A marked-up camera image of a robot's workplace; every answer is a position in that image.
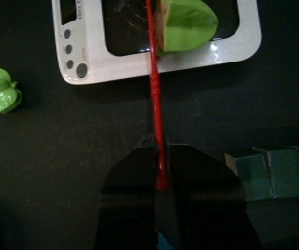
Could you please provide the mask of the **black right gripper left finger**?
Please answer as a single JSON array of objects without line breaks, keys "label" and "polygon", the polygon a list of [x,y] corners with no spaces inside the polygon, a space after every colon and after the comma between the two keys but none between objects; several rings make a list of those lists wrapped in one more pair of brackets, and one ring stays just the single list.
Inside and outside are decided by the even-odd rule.
[{"label": "black right gripper left finger", "polygon": [[111,168],[99,196],[93,250],[157,250],[153,135]]}]

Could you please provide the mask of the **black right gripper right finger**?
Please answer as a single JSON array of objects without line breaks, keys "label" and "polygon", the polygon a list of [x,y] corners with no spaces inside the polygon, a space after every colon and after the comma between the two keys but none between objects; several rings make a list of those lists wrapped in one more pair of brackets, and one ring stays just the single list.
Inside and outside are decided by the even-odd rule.
[{"label": "black right gripper right finger", "polygon": [[262,250],[232,170],[190,145],[169,147],[182,250]]}]

